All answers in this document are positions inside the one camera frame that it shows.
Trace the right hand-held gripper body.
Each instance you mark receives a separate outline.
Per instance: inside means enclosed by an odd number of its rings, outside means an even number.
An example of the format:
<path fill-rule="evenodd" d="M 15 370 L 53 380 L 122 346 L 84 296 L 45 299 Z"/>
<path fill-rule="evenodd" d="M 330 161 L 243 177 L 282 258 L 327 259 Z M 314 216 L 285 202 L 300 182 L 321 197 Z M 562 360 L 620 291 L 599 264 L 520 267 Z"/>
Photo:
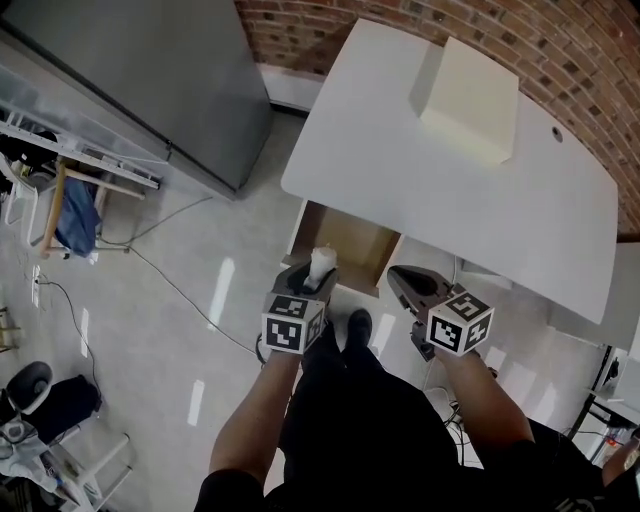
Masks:
<path fill-rule="evenodd" d="M 421 311 L 412 326 L 411 341 L 426 361 L 434 349 L 462 356 L 483 343 L 490 332 L 495 308 L 463 292 Z"/>

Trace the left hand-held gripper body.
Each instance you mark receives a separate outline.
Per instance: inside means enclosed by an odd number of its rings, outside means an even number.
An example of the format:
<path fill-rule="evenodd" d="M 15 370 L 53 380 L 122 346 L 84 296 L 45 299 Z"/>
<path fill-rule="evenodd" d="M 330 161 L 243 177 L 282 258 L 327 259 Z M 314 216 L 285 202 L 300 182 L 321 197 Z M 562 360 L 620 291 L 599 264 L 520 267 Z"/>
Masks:
<path fill-rule="evenodd" d="M 331 293 L 294 295 L 271 291 L 262 311 L 262 347 L 303 355 L 323 334 Z"/>

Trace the white drawer brown inside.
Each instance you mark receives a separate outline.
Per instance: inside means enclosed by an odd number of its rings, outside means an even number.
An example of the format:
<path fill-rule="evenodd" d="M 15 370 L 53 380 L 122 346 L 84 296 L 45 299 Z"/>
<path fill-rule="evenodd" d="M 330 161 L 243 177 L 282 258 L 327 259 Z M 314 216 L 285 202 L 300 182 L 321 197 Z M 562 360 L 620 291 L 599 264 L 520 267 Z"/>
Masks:
<path fill-rule="evenodd" d="M 316 247 L 337 253 L 338 285 L 374 298 L 403 236 L 372 222 L 305 200 L 281 265 L 299 264 Z"/>

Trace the person's right forearm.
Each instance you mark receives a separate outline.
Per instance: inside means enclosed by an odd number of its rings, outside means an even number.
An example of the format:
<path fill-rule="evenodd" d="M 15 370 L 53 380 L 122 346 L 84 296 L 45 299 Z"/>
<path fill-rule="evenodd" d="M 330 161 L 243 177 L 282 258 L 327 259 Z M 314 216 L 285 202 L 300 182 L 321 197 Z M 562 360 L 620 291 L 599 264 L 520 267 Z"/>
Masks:
<path fill-rule="evenodd" d="M 481 357 L 442 349 L 435 356 L 443 365 L 471 444 L 486 469 L 502 465 L 515 446 L 534 443 L 526 416 L 501 388 Z"/>

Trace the person's left forearm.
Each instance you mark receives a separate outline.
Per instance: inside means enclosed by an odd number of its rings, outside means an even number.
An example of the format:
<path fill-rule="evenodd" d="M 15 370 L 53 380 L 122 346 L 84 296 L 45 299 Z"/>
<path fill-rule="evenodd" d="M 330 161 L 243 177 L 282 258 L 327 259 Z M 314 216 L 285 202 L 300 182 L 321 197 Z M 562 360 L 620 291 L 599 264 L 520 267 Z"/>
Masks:
<path fill-rule="evenodd" d="M 302 357 L 274 351 L 220 430 L 209 470 L 238 470 L 263 484 L 273 463 Z"/>

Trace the person's right black shoe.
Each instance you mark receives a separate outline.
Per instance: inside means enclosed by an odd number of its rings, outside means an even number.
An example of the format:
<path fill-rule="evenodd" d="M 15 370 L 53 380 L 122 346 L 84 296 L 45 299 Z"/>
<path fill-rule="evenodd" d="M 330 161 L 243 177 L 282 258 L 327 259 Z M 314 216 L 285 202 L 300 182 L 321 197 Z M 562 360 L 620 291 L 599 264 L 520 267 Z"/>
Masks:
<path fill-rule="evenodd" d="M 354 311 L 347 322 L 346 349 L 367 348 L 373 328 L 372 317 L 366 309 Z"/>

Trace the white desk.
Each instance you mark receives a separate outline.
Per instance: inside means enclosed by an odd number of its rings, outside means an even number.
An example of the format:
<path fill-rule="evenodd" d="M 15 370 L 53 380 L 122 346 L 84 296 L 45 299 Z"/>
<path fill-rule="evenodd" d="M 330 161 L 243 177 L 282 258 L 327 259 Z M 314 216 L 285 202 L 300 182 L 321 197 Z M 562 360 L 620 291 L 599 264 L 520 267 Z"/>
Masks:
<path fill-rule="evenodd" d="M 616 250 L 615 181 L 525 95 L 505 163 L 476 164 L 439 142 L 409 103 L 431 47 L 357 21 L 294 147 L 283 189 L 456 255 L 600 322 Z"/>

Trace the person's black clothing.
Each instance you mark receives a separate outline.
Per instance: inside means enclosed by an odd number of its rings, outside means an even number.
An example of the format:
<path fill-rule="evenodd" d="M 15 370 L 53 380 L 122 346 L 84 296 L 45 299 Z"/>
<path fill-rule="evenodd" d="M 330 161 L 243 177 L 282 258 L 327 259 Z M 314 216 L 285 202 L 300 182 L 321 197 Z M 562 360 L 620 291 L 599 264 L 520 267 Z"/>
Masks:
<path fill-rule="evenodd" d="M 327 326 L 301 357 L 266 481 L 209 470 L 194 512 L 640 512 L 640 461 L 626 466 L 640 429 L 597 467 L 526 417 L 533 444 L 468 467 L 426 395 L 369 346 L 339 347 Z"/>

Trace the flat white box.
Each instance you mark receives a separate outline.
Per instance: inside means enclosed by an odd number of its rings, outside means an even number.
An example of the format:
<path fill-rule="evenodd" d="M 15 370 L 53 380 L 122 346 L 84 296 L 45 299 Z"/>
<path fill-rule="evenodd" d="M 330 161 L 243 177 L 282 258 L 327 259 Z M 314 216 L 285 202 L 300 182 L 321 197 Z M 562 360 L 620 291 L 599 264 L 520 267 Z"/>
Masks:
<path fill-rule="evenodd" d="M 496 166 L 513 155 L 518 96 L 516 74 L 450 37 L 426 51 L 409 103 L 440 141 Z"/>

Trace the blue cloth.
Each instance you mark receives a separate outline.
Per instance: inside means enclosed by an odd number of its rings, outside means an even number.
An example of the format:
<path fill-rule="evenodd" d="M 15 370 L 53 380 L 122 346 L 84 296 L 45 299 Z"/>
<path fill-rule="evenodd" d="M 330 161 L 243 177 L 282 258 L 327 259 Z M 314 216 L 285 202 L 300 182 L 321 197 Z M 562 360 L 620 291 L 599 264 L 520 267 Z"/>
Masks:
<path fill-rule="evenodd" d="M 101 217 L 95 207 L 95 185 L 66 178 L 55 238 L 71 253 L 88 257 L 95 249 Z"/>

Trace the wooden chair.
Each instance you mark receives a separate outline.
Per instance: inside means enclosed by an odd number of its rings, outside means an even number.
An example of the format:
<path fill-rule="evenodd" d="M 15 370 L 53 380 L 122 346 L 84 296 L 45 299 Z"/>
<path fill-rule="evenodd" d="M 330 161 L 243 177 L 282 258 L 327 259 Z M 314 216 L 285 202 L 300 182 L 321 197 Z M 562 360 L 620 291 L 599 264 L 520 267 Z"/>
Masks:
<path fill-rule="evenodd" d="M 73 168 L 69 168 L 64 161 L 57 162 L 56 163 L 56 192 L 55 192 L 53 204 L 51 206 L 51 210 L 49 213 L 44 240 L 42 241 L 41 245 L 38 247 L 38 250 L 42 258 L 48 258 L 49 255 L 53 253 L 64 253 L 68 256 L 76 256 L 73 253 L 71 253 L 68 249 L 66 249 L 62 244 L 60 244 L 55 238 L 55 229 L 61 213 L 64 181 L 66 178 L 73 178 L 73 179 L 87 182 L 96 186 L 97 191 L 95 195 L 95 207 L 100 217 L 101 217 L 101 213 L 100 213 L 101 205 L 104 202 L 104 196 L 106 196 L 109 192 L 114 192 L 117 194 L 129 196 L 137 200 L 144 200 L 146 198 L 145 194 L 142 192 L 138 192 L 134 189 L 118 185 L 113 181 L 108 181 L 107 179 L 98 178 L 97 176 L 94 176 L 92 174 L 87 174 L 85 172 L 82 172 Z M 101 249 L 98 248 L 96 244 L 97 244 L 97 239 L 98 239 L 98 235 L 99 235 L 102 223 L 103 221 L 101 217 L 101 224 L 97 228 L 97 232 L 96 232 L 95 249 L 89 256 L 91 256 L 93 253 L 101 252 Z"/>

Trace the black garment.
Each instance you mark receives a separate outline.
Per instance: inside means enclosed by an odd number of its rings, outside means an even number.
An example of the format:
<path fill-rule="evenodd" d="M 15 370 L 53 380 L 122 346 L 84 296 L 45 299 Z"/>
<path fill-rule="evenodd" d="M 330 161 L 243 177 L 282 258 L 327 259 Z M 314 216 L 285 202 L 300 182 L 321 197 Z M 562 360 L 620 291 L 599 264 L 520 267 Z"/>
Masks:
<path fill-rule="evenodd" d="M 26 420 L 36 429 L 40 441 L 50 444 L 97 412 L 101 404 L 97 387 L 78 375 L 54 384 L 47 398 Z"/>

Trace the grey refrigerator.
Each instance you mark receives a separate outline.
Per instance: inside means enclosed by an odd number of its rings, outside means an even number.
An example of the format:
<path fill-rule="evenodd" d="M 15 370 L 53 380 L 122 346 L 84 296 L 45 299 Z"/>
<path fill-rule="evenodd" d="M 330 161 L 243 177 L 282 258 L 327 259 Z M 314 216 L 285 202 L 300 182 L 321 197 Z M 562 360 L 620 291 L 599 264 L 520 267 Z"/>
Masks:
<path fill-rule="evenodd" d="M 272 121 L 233 0 L 0 0 L 0 107 L 228 198 Z"/>

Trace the white shelving rack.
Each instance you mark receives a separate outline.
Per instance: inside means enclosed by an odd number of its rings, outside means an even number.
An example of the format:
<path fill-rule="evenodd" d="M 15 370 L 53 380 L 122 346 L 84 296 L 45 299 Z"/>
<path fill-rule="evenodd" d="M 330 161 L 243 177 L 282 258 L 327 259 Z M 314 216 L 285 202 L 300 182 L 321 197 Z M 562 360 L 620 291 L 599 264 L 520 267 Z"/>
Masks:
<path fill-rule="evenodd" d="M 0 134 L 157 190 L 162 177 L 134 145 L 99 123 L 46 98 L 0 65 Z"/>

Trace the white side table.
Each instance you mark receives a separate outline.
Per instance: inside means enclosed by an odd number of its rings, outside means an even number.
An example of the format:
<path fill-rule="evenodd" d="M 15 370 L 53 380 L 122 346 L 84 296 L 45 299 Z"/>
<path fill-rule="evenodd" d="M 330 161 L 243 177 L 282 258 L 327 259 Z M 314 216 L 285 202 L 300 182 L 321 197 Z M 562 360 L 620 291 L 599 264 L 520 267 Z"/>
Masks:
<path fill-rule="evenodd" d="M 0 441 L 0 480 L 25 478 L 62 500 L 60 512 L 101 512 L 131 475 L 125 461 L 131 438 L 88 420 L 49 445 L 30 437 Z"/>

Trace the black round stool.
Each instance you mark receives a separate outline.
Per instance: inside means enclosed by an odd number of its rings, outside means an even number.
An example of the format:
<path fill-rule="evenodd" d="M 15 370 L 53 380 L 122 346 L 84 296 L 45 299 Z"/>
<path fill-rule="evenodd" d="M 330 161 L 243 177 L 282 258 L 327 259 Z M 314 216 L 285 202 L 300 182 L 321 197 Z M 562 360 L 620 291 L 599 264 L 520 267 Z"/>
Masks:
<path fill-rule="evenodd" d="M 46 362 L 34 361 L 16 373 L 5 390 L 13 409 L 30 415 L 46 400 L 52 383 L 51 367 Z"/>

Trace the white office chair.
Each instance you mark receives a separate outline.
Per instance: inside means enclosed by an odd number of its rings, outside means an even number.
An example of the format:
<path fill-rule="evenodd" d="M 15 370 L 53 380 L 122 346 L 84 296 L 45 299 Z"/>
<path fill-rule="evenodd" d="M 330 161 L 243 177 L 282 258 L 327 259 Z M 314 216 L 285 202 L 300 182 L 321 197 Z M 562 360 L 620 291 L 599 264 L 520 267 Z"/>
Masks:
<path fill-rule="evenodd" d="M 19 233 L 29 250 L 37 251 L 44 240 L 56 192 L 56 174 L 34 170 L 21 161 L 10 162 L 1 153 L 0 171 L 12 184 L 4 222 Z"/>

